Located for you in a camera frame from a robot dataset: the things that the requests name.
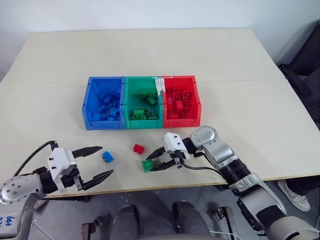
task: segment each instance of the black chair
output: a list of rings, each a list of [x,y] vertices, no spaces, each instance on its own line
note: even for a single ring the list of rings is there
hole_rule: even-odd
[[[279,69],[320,130],[320,20],[290,64]]]

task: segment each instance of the white sneaker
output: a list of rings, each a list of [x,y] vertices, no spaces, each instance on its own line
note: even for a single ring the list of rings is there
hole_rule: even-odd
[[[284,195],[289,199],[289,201],[299,210],[303,212],[308,212],[310,210],[310,204],[305,195],[301,196],[294,191],[292,191],[288,185],[286,180],[278,180],[277,184],[279,188],[282,190]]]

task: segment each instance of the blue bin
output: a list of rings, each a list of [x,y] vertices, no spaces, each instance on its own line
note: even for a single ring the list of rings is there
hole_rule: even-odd
[[[87,130],[124,129],[124,76],[91,76],[82,114]]]

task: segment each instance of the white wall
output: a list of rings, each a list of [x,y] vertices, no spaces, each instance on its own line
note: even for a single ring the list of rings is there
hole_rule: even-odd
[[[253,28],[289,62],[320,19],[320,0],[0,0],[0,80],[29,32]]]

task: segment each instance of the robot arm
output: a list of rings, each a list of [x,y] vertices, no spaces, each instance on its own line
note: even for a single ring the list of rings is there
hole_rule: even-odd
[[[204,152],[210,164],[228,183],[229,189],[239,197],[237,204],[254,230],[265,231],[270,240],[318,239],[319,231],[297,217],[288,216],[280,199],[255,173],[250,172],[239,156],[219,138],[213,127],[202,126],[183,140],[177,134],[167,133],[162,141],[164,147],[157,149],[148,159],[168,152],[179,168],[188,158],[185,151],[181,151],[183,147],[188,154],[193,154],[195,157],[203,155]],[[160,167],[154,168],[154,171],[172,165],[174,165],[172,161],[161,163]]]
[[[88,190],[109,177],[113,170],[100,173],[92,180],[84,182],[76,164],[76,158],[91,155],[102,147],[85,147],[75,151],[51,144],[52,153],[47,159],[49,170],[45,167],[38,168],[29,174],[18,175],[23,166],[14,177],[0,185],[0,219],[9,216],[8,223],[0,220],[0,239],[26,240],[29,235],[33,207],[37,200],[59,190],[61,193],[66,188],[76,185],[77,190]]]

